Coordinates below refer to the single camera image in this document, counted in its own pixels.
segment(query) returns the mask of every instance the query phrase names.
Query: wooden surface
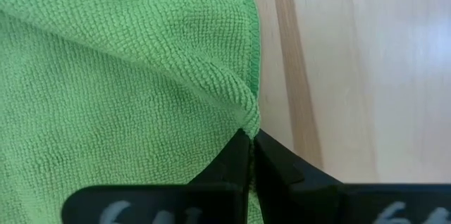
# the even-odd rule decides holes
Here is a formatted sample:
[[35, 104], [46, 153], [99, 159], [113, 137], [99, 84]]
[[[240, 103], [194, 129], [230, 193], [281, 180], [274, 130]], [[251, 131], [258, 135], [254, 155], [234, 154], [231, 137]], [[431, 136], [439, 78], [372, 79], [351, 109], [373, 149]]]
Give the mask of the wooden surface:
[[276, 0], [285, 81], [295, 151], [317, 168], [323, 167], [321, 148], [311, 105], [309, 83], [303, 59], [303, 50], [295, 0]]
[[275, 0], [256, 0], [261, 29], [261, 128], [294, 149]]
[[[262, 1], [271, 4], [257, 3]], [[296, 32], [299, 37], [282, 42], [282, 57], [301, 60], [304, 68], [273, 67], [266, 61], [262, 91], [281, 91], [269, 81], [275, 79], [269, 71], [287, 75], [291, 90], [285, 103], [291, 100], [292, 114], [303, 113], [292, 104], [294, 96], [309, 92], [323, 169], [347, 182], [450, 182], [451, 0], [293, 1], [278, 2], [278, 15], [259, 7], [266, 24], [262, 35], [273, 35], [262, 41], [270, 43], [266, 49], [280, 47], [273, 17], [292, 22], [284, 12], [294, 12], [296, 24], [280, 24], [280, 31], [282, 37]], [[276, 53], [264, 60], [280, 62]], [[308, 84], [302, 73], [285, 70], [304, 70]], [[299, 82], [290, 75], [299, 75]], [[279, 97], [277, 105], [285, 107]], [[261, 101], [262, 110], [270, 109], [266, 105], [271, 102]], [[275, 110], [280, 117], [286, 111]], [[291, 129], [313, 130], [310, 126], [299, 123]]]

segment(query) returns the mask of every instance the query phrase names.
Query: green microfiber towel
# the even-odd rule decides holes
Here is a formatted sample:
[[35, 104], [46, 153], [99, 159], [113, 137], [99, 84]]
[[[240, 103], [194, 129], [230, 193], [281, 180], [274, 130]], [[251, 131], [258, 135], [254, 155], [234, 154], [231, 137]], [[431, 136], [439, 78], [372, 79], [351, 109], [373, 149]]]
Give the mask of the green microfiber towel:
[[253, 0], [0, 0], [0, 223], [60, 223], [91, 185], [190, 181], [257, 133], [258, 86]]

